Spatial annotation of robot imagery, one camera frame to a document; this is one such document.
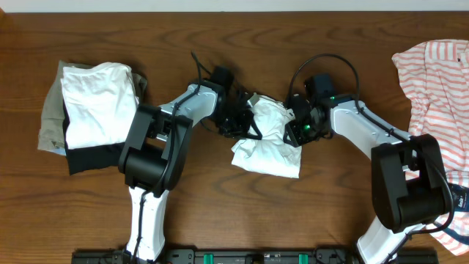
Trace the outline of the white t-shirt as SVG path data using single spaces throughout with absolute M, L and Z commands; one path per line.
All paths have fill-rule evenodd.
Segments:
M 298 178 L 302 148 L 283 140 L 285 125 L 295 118 L 293 111 L 264 95 L 251 110 L 262 139 L 239 140 L 232 147 L 232 164 L 249 172 Z

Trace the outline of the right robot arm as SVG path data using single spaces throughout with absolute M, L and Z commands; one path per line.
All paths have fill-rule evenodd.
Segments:
M 351 95 L 300 95 L 287 98 L 294 120 L 285 126 L 284 141 L 299 147 L 337 134 L 348 139 L 371 161 L 372 204 L 376 216 L 356 249 L 361 263 L 392 263 L 412 236 L 440 232 L 454 218 L 454 202 L 444 173 L 437 140 L 411 136 L 368 110 Z

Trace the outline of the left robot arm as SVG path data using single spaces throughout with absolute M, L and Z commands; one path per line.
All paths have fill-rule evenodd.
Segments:
M 119 171 L 125 176 L 132 199 L 132 226 L 124 263 L 154 263 L 165 246 L 163 225 L 169 192 L 177 185 L 193 134 L 204 119 L 212 120 L 220 135 L 261 139 L 254 128 L 252 108 L 259 95 L 242 94 L 230 101 L 232 83 L 201 80 L 169 103 L 140 105 L 135 113 L 121 156 Z

